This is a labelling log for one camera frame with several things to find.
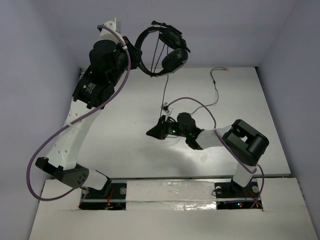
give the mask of black bracket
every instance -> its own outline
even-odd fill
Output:
[[[89,176],[89,169],[77,164],[75,168],[69,170],[63,170],[62,167],[55,167],[49,163],[49,158],[39,157],[35,165],[52,175],[55,179],[59,180],[65,185],[70,186],[73,189],[80,188]]]
[[[258,197],[259,187],[257,182],[251,181],[247,187],[240,187],[236,183],[215,182],[212,195],[217,199],[246,199]]]

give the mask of black cable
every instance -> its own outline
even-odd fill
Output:
[[[164,101],[165,101],[165,94],[166,94],[166,89],[167,89],[168,81],[169,81],[169,75],[166,76],[166,82],[165,82],[164,89],[163,89],[162,102],[161,102],[161,110],[160,110],[160,118],[161,118],[161,114],[162,114],[162,107],[163,107]]]
[[[162,51],[161,51],[161,54],[159,56],[159,59],[164,51],[164,48],[165,48],[165,45],[163,45],[163,48],[162,48]],[[166,47],[166,52],[168,53],[169,52],[169,46]],[[163,95],[162,95],[162,102],[161,102],[161,110],[160,110],[160,118],[161,118],[161,114],[162,114],[162,107],[164,105],[164,101],[165,101],[165,94],[166,94],[166,89],[167,89],[167,85],[168,85],[168,81],[169,81],[169,75],[166,76],[166,82],[165,82],[165,85],[164,85],[164,89],[163,89]]]
[[[155,73],[155,72],[156,72],[156,69],[157,69],[157,66],[158,66],[159,60],[160,60],[160,58],[161,58],[162,53],[164,52],[165,46],[166,46],[166,44],[164,43],[164,44],[163,44],[163,47],[162,47],[162,50],[161,50],[161,52],[160,52],[160,55],[159,55],[159,57],[158,57],[158,60],[156,61],[156,64],[155,64],[155,67],[154,67],[153,73]]]
[[[160,31],[159,31],[159,34],[158,34],[158,39],[156,40],[156,45],[155,45],[155,49],[154,49],[154,53],[153,53],[153,58],[152,58],[152,63],[151,63],[150,72],[152,72],[152,68],[153,68],[153,66],[154,66],[155,56],[156,56],[156,52],[157,52],[157,49],[158,49],[159,37],[160,37]]]
[[[217,98],[216,98],[216,101],[215,101],[214,103],[211,103],[211,104],[205,105],[206,107],[213,106],[213,105],[215,105],[215,104],[219,101],[219,91],[218,91],[218,89],[217,89],[217,86],[216,86],[216,80],[215,80],[215,78],[214,78],[214,76],[213,76],[212,72],[213,72],[213,71],[215,71],[215,70],[222,70],[222,71],[226,71],[226,69],[227,69],[227,68],[224,68],[224,67],[214,67],[214,68],[212,68],[212,69],[211,69],[211,71],[210,71],[210,75],[211,75],[211,78],[212,78],[212,81],[213,81],[214,90],[215,90],[215,92],[216,92],[216,96],[217,96]],[[204,107],[204,106],[199,106],[199,107],[198,107],[198,108],[196,108],[192,113],[190,113],[190,115],[194,114],[198,109],[201,109],[201,108],[203,108],[203,107]]]

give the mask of wire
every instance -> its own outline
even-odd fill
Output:
[[[158,60],[156,61],[156,64],[155,64],[153,73],[156,72],[156,68],[157,68],[157,66],[158,66],[159,60],[160,60],[160,58],[161,58],[161,55],[162,55],[162,53],[164,52],[165,46],[166,46],[166,44],[164,43],[164,44],[163,44],[163,47],[162,47],[162,50],[161,50],[161,52],[160,52],[160,55],[159,55],[159,57],[158,57]]]
[[[128,51],[128,48],[126,46],[126,43],[123,41],[123,39],[118,36],[118,34],[113,31],[112,29],[104,26],[104,25],[98,25],[97,26],[98,29],[105,29],[107,31],[109,31],[111,34],[113,34],[116,39],[120,42],[120,44],[122,45],[125,53],[126,53],[126,57],[128,59],[128,66],[126,69],[126,74],[124,77],[124,80],[122,81],[121,85],[119,86],[119,88],[117,89],[117,91],[104,103],[102,103],[101,105],[99,105],[97,108],[89,111],[87,114],[84,114],[82,116],[80,116],[79,118],[75,119],[74,121],[72,121],[70,124],[74,125],[76,123],[78,123],[79,121],[85,119],[86,117],[90,116],[91,114],[94,114],[95,112],[97,112],[98,110],[102,109],[105,105],[107,105],[108,103],[110,103],[118,94],[119,92],[122,90],[122,88],[125,86],[128,77],[129,77],[129,73],[130,73],[130,69],[131,69],[131,58],[130,58],[130,54]],[[66,195],[68,195],[69,193],[71,193],[72,191],[74,191],[75,189],[71,189],[69,191],[67,191],[66,193],[57,196],[57,197],[53,197],[53,198],[43,198],[39,195],[36,194],[36,192],[33,190],[32,186],[31,186],[31,180],[30,180],[30,173],[31,173],[31,167],[33,165],[33,162],[35,161],[37,155],[40,153],[40,151],[51,141],[53,140],[56,136],[58,136],[60,133],[62,133],[63,131],[65,131],[66,129],[68,129],[70,126],[69,125],[65,125],[64,127],[62,127],[61,129],[59,129],[56,133],[54,133],[51,137],[49,137],[36,151],[35,153],[32,155],[31,159],[29,160],[29,163],[27,165],[26,168],[26,185],[29,189],[29,192],[32,194],[32,196],[34,196],[37,200],[39,201],[44,201],[44,202],[49,202],[49,201],[54,201],[54,200],[58,200],[61,199],[63,197],[65,197]]]
[[[171,106],[172,104],[180,101],[180,100],[183,100],[183,99],[189,99],[189,100],[192,100],[198,104],[200,104],[203,108],[205,108],[207,110],[207,112],[210,114],[213,122],[214,122],[214,125],[213,125],[213,130],[215,132],[215,135],[217,136],[217,138],[219,139],[219,141],[221,142],[221,144],[228,150],[228,152],[235,158],[235,160],[237,160],[237,162],[250,174],[255,174],[257,172],[257,169],[255,168],[253,171],[251,171],[249,168],[247,168],[247,166],[242,162],[240,161],[240,159],[232,152],[232,150],[229,148],[229,146],[222,140],[222,137],[220,136],[220,134],[218,133],[217,131],[217,121],[214,117],[214,115],[212,114],[212,112],[207,108],[207,106],[205,106],[203,103],[199,102],[198,100],[192,98],[192,97],[188,97],[188,96],[183,96],[183,97],[180,97],[172,102],[170,102],[167,107]]]
[[[163,50],[164,50],[164,49],[162,48],[161,54],[160,54],[160,56],[159,56],[159,58],[158,58],[158,61],[159,61],[159,59],[160,59],[160,57],[161,57],[161,55],[162,55]],[[168,54],[168,52],[169,52],[169,47],[168,47],[168,46],[166,47],[166,52],[167,52],[167,54]],[[169,75],[166,76],[166,82],[165,82],[164,89],[163,89],[161,109],[160,109],[160,118],[161,118],[162,109],[163,109],[163,105],[164,105],[164,101],[165,101],[165,95],[166,95],[166,89],[167,89],[168,81],[169,81]]]
[[[165,101],[165,94],[166,94],[166,89],[167,89],[168,81],[169,81],[169,75],[166,76],[166,82],[165,82],[164,89],[163,89],[161,109],[160,109],[160,118],[161,118],[162,109],[163,109],[163,105],[164,105],[164,101]]]
[[[154,66],[154,61],[155,61],[155,56],[156,56],[156,52],[157,52],[157,49],[158,49],[158,44],[159,44],[159,38],[160,37],[160,31],[159,31],[159,34],[158,34],[158,39],[156,40],[156,45],[155,45],[155,49],[154,49],[154,53],[153,53],[153,58],[152,58],[152,63],[151,63],[151,69],[150,69],[150,72],[152,72],[152,68]]]
[[[219,91],[218,91],[217,86],[216,86],[216,80],[215,80],[215,78],[214,78],[214,76],[212,74],[212,72],[215,71],[215,70],[228,71],[229,69],[225,68],[225,67],[214,67],[214,68],[211,69],[210,75],[211,75],[211,78],[212,78],[212,81],[213,81],[214,90],[216,92],[217,98],[216,98],[216,101],[214,103],[205,105],[206,107],[213,106],[213,105],[217,104],[217,102],[219,101]],[[201,109],[201,108],[203,108],[203,106],[199,106],[198,108],[196,108],[192,113],[190,113],[190,115],[194,114],[196,111],[198,111],[198,109]]]
[[[107,201],[106,201],[106,206],[105,207],[109,207],[110,206],[110,200],[112,198],[112,195],[114,194],[114,189],[111,190],[110,196],[108,197]]]
[[[260,191],[259,191],[258,195],[256,196],[256,199],[255,199],[255,201],[253,202],[252,206],[250,207],[251,209],[254,207],[255,204],[258,203],[258,200],[259,200],[259,198],[260,198],[260,195],[261,195],[261,193],[262,193],[262,190],[264,189],[264,186],[265,186],[265,173],[264,173],[262,167],[261,167],[259,164],[257,164],[256,166],[257,166],[257,167],[260,169],[260,171],[261,171],[262,183],[261,183]]]
[[[254,193],[252,191],[248,191],[250,193],[250,195],[254,198],[254,200],[256,200],[256,195],[254,195]]]

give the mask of hole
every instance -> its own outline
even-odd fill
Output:
[[[241,139],[242,139],[242,141],[246,142],[247,139],[248,139],[248,137],[247,137],[247,136],[244,136],[244,137],[242,137]]]

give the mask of label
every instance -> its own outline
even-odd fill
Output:
[[[86,91],[87,93],[92,94],[92,91],[94,90],[95,86],[96,86],[95,84],[89,83],[89,85],[86,85],[86,87],[83,86],[83,88],[86,88],[85,91]]]

